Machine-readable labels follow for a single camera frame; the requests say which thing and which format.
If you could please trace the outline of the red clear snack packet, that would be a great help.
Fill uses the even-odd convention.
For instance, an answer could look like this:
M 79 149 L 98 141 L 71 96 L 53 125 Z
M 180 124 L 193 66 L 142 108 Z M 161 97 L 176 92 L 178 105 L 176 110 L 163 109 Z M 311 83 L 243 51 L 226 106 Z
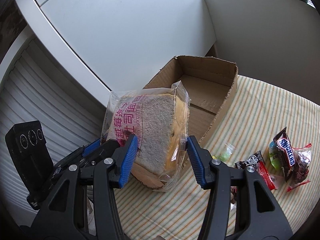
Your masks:
M 299 186 L 310 182 L 307 178 L 309 174 L 309 166 L 311 163 L 312 144 L 309 143 L 303 148 L 292 148 L 295 157 L 295 167 L 292 174 L 292 179 L 287 192 L 291 192 Z

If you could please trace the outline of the packaged bread slice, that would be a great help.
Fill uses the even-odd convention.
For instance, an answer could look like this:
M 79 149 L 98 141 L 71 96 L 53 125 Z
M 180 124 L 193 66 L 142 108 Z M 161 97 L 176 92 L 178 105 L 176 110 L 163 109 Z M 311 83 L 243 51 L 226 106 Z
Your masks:
M 170 88 L 112 92 L 100 141 L 114 139 L 124 145 L 134 134 L 138 146 L 132 175 L 154 191 L 170 191 L 185 165 L 189 108 L 181 81 Z

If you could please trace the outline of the green jelly cup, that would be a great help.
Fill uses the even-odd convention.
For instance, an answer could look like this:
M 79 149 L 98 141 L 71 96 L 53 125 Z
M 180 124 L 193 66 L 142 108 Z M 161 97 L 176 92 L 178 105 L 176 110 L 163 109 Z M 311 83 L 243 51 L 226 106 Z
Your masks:
M 279 158 L 279 149 L 274 141 L 270 142 L 268 152 L 271 165 L 276 169 L 276 171 L 280 171 L 281 160 Z

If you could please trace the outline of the white cabinet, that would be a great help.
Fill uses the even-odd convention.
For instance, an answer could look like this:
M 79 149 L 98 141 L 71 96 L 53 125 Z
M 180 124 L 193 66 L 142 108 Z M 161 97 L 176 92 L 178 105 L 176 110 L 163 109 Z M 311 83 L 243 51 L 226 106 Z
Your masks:
M 39 120 L 59 161 L 100 137 L 111 91 L 215 41 L 204 0 L 1 0 L 1 136 Z

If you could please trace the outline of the Snickers bar brown wrapper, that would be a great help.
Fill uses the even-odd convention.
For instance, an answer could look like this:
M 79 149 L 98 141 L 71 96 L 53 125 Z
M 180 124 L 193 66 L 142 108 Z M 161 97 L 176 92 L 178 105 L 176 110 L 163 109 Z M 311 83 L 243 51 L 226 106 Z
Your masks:
M 295 156 L 291 141 L 284 127 L 273 139 L 273 142 L 277 148 L 277 155 L 280 159 L 281 170 L 283 171 L 285 181 L 289 181 L 295 168 Z

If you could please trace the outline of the brown cardboard box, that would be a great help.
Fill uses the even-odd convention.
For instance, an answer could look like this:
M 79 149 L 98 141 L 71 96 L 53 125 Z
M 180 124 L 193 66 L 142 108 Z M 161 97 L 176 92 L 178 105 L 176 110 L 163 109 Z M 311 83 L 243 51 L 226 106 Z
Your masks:
M 190 98 L 187 137 L 204 145 L 219 126 L 235 96 L 238 68 L 214 57 L 177 56 L 144 87 L 170 88 L 181 81 Z M 181 175 L 189 166 L 187 153 Z

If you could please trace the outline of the striped yellow tablecloth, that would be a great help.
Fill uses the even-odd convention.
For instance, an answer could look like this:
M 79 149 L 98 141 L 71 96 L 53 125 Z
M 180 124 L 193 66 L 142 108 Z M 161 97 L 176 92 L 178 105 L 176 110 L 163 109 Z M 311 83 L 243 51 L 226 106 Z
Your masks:
M 274 191 L 293 232 L 307 229 L 319 214 L 319 106 L 301 96 L 249 77 L 238 77 L 233 102 L 206 144 L 212 155 L 226 143 L 235 147 L 228 165 L 260 151 L 268 161 L 268 146 L 285 128 L 294 147 L 312 145 L 309 183 L 292 191 L 287 184 Z M 178 186 L 155 192 L 130 178 L 115 191 L 124 232 L 131 239 L 197 239 L 206 212 L 209 191 L 197 184 L 188 169 Z

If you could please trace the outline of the black red candy packet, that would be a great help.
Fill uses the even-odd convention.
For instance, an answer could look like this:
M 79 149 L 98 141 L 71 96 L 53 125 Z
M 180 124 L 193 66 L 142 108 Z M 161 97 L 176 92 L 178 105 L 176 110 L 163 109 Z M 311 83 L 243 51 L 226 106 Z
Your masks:
M 268 170 L 265 167 L 265 161 L 261 151 L 257 151 L 254 154 L 250 155 L 244 161 L 237 161 L 235 167 L 238 169 L 246 169 L 247 167 L 253 167 L 264 179 L 266 185 L 270 190 L 275 190 L 276 186 L 273 180 L 270 177 Z

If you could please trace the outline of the small green clear candy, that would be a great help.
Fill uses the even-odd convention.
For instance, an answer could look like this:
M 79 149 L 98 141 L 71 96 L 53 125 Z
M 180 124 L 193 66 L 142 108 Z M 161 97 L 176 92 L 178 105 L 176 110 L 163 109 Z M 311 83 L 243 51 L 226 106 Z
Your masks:
M 227 163 L 234 152 L 235 147 L 231 143 L 226 142 L 222 150 L 217 154 L 216 158 Z

